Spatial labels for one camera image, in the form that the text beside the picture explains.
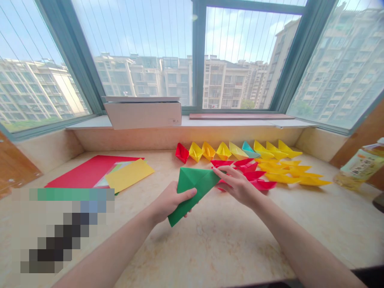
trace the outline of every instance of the plastic bottle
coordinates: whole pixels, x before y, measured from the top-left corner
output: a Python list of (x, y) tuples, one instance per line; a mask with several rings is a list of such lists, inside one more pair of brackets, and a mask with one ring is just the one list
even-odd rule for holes
[(334, 177), (334, 182), (349, 190), (358, 190), (384, 166), (384, 137), (376, 144), (363, 146)]

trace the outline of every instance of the pixelated area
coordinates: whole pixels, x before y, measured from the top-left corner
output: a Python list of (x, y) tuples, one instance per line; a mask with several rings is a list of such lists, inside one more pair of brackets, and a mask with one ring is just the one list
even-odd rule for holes
[(114, 189), (14, 189), (12, 203), (20, 273), (57, 274), (114, 212)]

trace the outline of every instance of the left hand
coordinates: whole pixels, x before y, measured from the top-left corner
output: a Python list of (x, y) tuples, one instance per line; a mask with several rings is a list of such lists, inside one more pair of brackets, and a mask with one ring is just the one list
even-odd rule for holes
[(167, 188), (149, 205), (153, 213), (155, 224), (163, 222), (169, 214), (176, 210), (177, 206), (188, 199), (193, 198), (197, 193), (196, 188), (192, 188), (183, 193), (177, 193), (177, 182), (172, 181)]

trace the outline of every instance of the window sill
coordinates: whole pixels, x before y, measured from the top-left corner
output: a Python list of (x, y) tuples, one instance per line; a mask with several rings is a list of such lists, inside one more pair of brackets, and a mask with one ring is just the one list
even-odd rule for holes
[[(178, 127), (229, 127), (229, 126), (261, 126), (283, 128), (305, 128), (317, 127), (317, 124), (305, 122), (298, 119), (287, 120), (190, 120), (189, 116), (182, 116), (181, 126)], [(107, 115), (95, 117), (74, 125), (67, 126), (69, 130), (83, 129), (113, 129), (112, 124)]]

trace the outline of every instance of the teal paper boat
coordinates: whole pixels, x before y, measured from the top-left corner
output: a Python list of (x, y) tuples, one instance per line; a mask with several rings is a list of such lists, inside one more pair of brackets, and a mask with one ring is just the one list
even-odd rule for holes
[(252, 147), (249, 146), (249, 144), (246, 141), (244, 141), (242, 150), (245, 152), (245, 154), (248, 155), (249, 158), (259, 158), (260, 157), (260, 154), (254, 152)]

